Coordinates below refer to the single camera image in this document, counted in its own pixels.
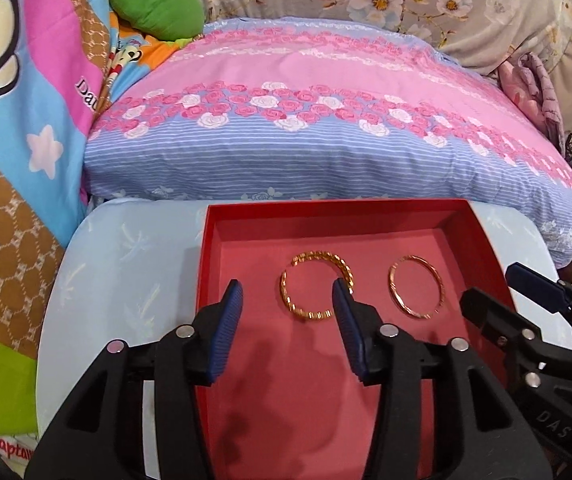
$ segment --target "red tray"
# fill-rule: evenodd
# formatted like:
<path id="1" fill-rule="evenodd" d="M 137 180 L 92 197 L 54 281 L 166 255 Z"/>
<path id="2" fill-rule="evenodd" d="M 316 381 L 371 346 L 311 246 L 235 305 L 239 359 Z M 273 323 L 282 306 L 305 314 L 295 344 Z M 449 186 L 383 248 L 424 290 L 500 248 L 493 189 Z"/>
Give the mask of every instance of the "red tray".
<path id="1" fill-rule="evenodd" d="M 302 322 L 279 295 L 306 310 L 331 307 L 338 270 L 326 262 L 290 267 L 296 254 L 331 251 L 354 275 L 354 297 L 415 338 L 467 338 L 504 380 L 502 354 L 463 319 L 461 294 L 478 286 L 514 308 L 502 269 L 464 200 L 349 200 L 213 205 L 204 230 L 197 306 L 216 303 L 229 280 L 243 286 L 243 314 L 227 368 L 200 392 L 200 410 L 218 480 L 359 480 L 373 431 L 379 387 L 351 373 L 334 319 Z M 446 304 L 432 319 L 400 311 L 387 286 L 389 266 L 406 254 L 440 273 Z M 406 303 L 429 312 L 438 286 L 404 262 L 395 281 Z M 431 473 L 432 388 L 422 388 L 419 476 Z"/>

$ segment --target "purple cloth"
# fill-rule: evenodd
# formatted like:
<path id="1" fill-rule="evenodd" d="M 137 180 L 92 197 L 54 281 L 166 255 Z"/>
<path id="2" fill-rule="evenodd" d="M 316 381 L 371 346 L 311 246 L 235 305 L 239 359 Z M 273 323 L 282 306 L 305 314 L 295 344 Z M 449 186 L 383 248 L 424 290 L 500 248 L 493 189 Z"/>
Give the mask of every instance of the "purple cloth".
<path id="1" fill-rule="evenodd" d="M 518 73 L 528 86 L 530 95 L 537 101 L 544 115 L 544 136 L 553 143 L 557 151 L 566 156 L 564 122 L 559 109 L 559 101 L 550 76 L 541 59 L 532 52 L 520 56 L 517 61 Z"/>

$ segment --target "green stuffed toy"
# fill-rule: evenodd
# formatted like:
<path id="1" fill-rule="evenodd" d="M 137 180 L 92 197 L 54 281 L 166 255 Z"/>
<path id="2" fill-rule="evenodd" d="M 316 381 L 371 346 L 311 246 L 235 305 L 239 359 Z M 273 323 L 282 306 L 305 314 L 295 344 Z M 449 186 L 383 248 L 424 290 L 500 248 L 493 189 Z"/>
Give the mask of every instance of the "green stuffed toy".
<path id="1" fill-rule="evenodd" d="M 117 15 L 160 41 L 193 38 L 204 28 L 199 0 L 110 0 Z"/>

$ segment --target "gold bangle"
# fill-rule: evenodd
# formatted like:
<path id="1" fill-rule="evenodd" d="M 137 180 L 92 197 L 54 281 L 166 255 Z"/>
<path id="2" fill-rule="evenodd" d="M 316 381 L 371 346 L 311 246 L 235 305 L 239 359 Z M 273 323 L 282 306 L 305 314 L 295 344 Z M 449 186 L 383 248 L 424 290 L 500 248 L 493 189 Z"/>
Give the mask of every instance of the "gold bangle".
<path id="1" fill-rule="evenodd" d="M 440 288 L 440 302 L 437 304 L 437 307 L 435 308 L 435 311 L 433 313 L 429 312 L 428 314 L 420 314 L 419 312 L 415 312 L 414 310 L 408 308 L 406 304 L 403 302 L 401 296 L 399 296 L 399 293 L 397 292 L 397 287 L 395 286 L 395 271 L 397 270 L 397 266 L 401 262 L 405 262 L 406 260 L 412 260 L 413 262 L 417 262 L 418 264 L 424 266 L 426 269 L 430 271 L 432 277 L 435 278 L 435 281 L 437 281 L 437 285 L 439 285 Z M 432 315 L 439 312 L 441 306 L 446 301 L 446 290 L 444 288 L 444 282 L 442 281 L 442 278 L 437 272 L 437 269 L 431 266 L 431 264 L 429 264 L 425 259 L 420 258 L 419 256 L 414 256 L 412 254 L 409 254 L 408 256 L 403 256 L 399 261 L 395 262 L 390 267 L 390 270 L 388 271 L 388 287 L 390 288 L 390 292 L 393 295 L 395 302 L 399 305 L 399 308 L 401 308 L 406 314 L 409 314 L 410 316 L 413 317 L 418 317 L 419 319 L 431 319 Z"/>
<path id="2" fill-rule="evenodd" d="M 352 279 L 351 268 L 342 260 L 337 254 L 329 253 L 327 251 L 309 251 L 307 253 L 301 253 L 295 256 L 290 265 L 293 267 L 301 262 L 307 262 L 308 260 L 325 260 L 332 263 L 341 270 L 341 275 L 346 280 L 348 284 L 348 291 L 352 294 L 352 287 L 354 286 L 354 281 Z M 301 317 L 303 319 L 327 319 L 333 317 L 333 313 L 330 310 L 325 310 L 323 312 L 307 312 L 301 308 L 297 308 L 292 301 L 290 301 L 290 296 L 286 290 L 286 271 L 281 273 L 281 281 L 279 283 L 279 291 L 281 293 L 281 299 L 284 305 L 290 310 L 295 316 Z"/>

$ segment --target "cartoon blanket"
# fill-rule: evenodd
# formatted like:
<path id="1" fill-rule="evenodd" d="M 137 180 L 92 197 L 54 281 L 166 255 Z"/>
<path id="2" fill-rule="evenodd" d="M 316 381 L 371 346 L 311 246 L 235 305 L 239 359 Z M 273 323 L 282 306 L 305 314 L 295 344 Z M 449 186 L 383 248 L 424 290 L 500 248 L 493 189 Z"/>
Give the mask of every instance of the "cartoon blanket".
<path id="1" fill-rule="evenodd" d="M 0 434 L 36 430 L 40 330 L 84 215 L 90 126 L 177 48 L 108 0 L 0 0 Z"/>

